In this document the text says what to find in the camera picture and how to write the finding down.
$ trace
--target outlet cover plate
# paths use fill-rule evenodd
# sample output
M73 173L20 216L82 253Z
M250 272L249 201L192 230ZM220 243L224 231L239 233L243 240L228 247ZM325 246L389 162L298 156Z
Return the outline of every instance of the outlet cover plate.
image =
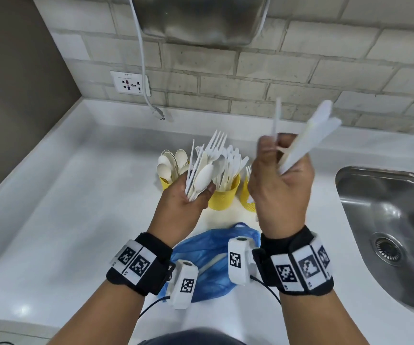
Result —
M141 74L123 73L120 71L110 71L113 78L113 83L116 90L119 93L134 94L136 96L143 96L142 91L142 78ZM151 97L150 83L148 81L148 75L146 76L146 95Z

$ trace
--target sink drain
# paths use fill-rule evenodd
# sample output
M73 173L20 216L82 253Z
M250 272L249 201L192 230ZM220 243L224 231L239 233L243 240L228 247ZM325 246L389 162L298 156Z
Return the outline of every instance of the sink drain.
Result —
M375 253L390 265L400 266L405 252L402 245L391 235L376 232L371 237Z

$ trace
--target blue bag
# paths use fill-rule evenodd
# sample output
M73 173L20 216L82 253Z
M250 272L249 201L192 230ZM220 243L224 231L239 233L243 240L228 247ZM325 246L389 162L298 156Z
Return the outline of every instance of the blue bag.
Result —
M245 223L237 223L229 229L212 229L202 234L187 238L174 249L171 261L189 260L199 269L204 267L218 254L228 253L228 241L238 236L253 238L257 247L260 246L260 233ZM228 257L224 256L198 278L193 292L192 303L219 298L227 295L235 286L228 277ZM168 283L158 294L158 298L166 295Z

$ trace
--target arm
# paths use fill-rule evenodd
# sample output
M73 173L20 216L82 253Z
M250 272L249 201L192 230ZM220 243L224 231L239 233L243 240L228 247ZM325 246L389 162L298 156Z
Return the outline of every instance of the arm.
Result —
M277 143L288 148L295 137L281 134ZM270 239L287 238L302 229L314 179L308 155L282 176L277 173L278 156L273 138L262 137L248 186L260 227ZM291 345L368 345L333 290L323 296L280 293L280 303Z
M186 173L161 196L147 232L173 248L194 229L215 191L211 183L194 202L185 195ZM124 285L108 281L50 340L49 345L126 345L132 335L145 297Z

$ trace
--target forearm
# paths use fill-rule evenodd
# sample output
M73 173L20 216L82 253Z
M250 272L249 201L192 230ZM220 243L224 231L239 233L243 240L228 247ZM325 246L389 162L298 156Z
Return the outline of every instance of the forearm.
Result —
M144 301L129 287L105 281L49 345L126 345Z
M368 345L335 291L323 296L280 293L291 345Z

